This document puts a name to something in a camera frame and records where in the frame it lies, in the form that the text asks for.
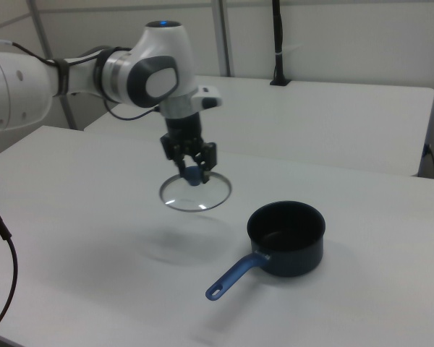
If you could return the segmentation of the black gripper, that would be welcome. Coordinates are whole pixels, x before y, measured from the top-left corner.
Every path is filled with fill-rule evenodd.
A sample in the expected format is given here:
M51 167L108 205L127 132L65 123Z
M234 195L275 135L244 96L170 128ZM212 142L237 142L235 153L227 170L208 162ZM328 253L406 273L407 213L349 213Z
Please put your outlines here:
M203 142L199 113L181 119L166 119L167 133L160 138L168 160L172 160L181 178L185 177L184 155L196 155L202 183L207 183L217 164L217 147L214 142Z

